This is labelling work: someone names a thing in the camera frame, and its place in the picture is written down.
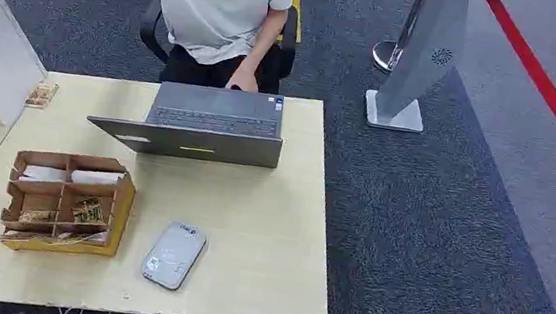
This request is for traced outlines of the person's left hand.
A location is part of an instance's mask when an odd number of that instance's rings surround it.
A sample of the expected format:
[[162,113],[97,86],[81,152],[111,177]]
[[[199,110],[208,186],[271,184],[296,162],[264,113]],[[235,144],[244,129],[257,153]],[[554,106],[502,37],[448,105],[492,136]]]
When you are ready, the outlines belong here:
[[225,87],[246,92],[258,92],[259,87],[254,68],[248,67],[242,62],[233,72]]

